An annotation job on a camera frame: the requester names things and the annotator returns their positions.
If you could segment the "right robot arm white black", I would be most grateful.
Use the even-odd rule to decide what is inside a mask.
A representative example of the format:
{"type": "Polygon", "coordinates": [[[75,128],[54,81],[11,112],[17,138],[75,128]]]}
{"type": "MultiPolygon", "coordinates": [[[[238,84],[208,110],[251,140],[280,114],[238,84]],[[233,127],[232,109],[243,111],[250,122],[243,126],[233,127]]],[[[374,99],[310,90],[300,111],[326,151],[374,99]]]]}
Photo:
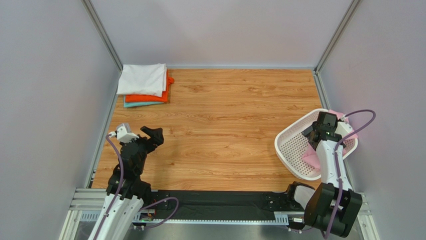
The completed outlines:
{"type": "Polygon", "coordinates": [[[321,183],[317,189],[293,182],[288,196],[304,209],[303,224],[320,230],[325,237],[346,238],[361,209],[363,200],[354,192],[344,168],[344,124],[336,114],[321,111],[317,119],[302,134],[315,151],[320,165],[321,183]]]}

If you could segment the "pink t shirt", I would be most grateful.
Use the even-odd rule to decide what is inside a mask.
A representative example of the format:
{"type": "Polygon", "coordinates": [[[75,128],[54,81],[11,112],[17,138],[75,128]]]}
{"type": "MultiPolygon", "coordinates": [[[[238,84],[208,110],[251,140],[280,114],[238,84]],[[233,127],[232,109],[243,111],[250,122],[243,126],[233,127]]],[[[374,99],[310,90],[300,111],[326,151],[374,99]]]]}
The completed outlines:
{"type": "MultiPolygon", "coordinates": [[[[333,110],[321,111],[329,112],[341,118],[344,113],[333,110]]],[[[312,125],[302,132],[303,136],[308,139],[308,145],[302,160],[317,170],[331,171],[335,167],[335,154],[337,154],[338,163],[341,165],[343,160],[350,155],[358,145],[358,135],[354,130],[349,135],[342,137],[339,141],[321,140],[311,141],[312,125]]]]}

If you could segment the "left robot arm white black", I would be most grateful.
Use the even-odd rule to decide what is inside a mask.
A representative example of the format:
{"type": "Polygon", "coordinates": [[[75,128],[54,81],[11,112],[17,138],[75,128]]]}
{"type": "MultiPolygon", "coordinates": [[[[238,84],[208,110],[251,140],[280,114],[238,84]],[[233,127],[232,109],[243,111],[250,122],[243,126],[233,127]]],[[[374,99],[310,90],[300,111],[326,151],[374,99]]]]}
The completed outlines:
{"type": "Polygon", "coordinates": [[[90,240],[122,240],[137,212],[152,199],[151,185],[141,180],[148,154],[164,143],[163,129],[140,129],[145,136],[122,123],[105,139],[118,159],[108,180],[100,215],[89,235],[90,240]]]}

